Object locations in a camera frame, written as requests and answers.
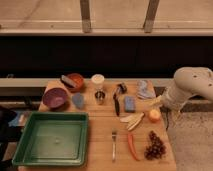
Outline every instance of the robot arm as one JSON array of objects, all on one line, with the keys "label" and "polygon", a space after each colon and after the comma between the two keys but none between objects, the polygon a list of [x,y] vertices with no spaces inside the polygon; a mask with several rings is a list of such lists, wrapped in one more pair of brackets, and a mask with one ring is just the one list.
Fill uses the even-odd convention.
[{"label": "robot arm", "polygon": [[173,84],[166,89],[161,103],[173,111],[180,111],[187,100],[200,95],[213,101],[213,73],[208,68],[183,67],[174,74]]}]

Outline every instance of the apple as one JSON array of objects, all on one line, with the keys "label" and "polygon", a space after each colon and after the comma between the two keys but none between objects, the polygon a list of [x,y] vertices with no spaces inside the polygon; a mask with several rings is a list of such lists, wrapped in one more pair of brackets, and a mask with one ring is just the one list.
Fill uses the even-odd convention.
[{"label": "apple", "polygon": [[156,123],[160,120],[161,114],[158,110],[152,109],[149,111],[148,117],[151,122]]}]

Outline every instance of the white cup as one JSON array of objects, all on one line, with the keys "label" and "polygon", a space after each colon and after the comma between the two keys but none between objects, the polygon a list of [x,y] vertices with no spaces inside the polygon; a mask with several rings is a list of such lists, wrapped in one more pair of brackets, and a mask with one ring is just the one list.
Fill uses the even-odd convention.
[{"label": "white cup", "polygon": [[103,89],[103,85],[104,85],[104,76],[101,74],[95,74],[92,76],[91,78],[92,83],[95,87],[95,90],[102,90]]}]

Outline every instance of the green plastic tray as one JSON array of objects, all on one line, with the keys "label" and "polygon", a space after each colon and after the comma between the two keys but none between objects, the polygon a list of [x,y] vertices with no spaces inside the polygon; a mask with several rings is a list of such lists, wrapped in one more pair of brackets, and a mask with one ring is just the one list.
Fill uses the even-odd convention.
[{"label": "green plastic tray", "polygon": [[81,166],[88,134],[86,113],[34,112],[12,163],[16,166]]}]

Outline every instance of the grapes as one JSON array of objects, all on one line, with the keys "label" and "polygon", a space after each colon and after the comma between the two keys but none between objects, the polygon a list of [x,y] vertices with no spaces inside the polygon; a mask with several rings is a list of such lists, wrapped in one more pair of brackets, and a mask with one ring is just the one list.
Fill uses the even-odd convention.
[{"label": "grapes", "polygon": [[159,159],[163,154],[166,154],[166,146],[163,141],[156,135],[154,131],[150,131],[149,138],[151,145],[146,147],[144,156],[148,160]]}]

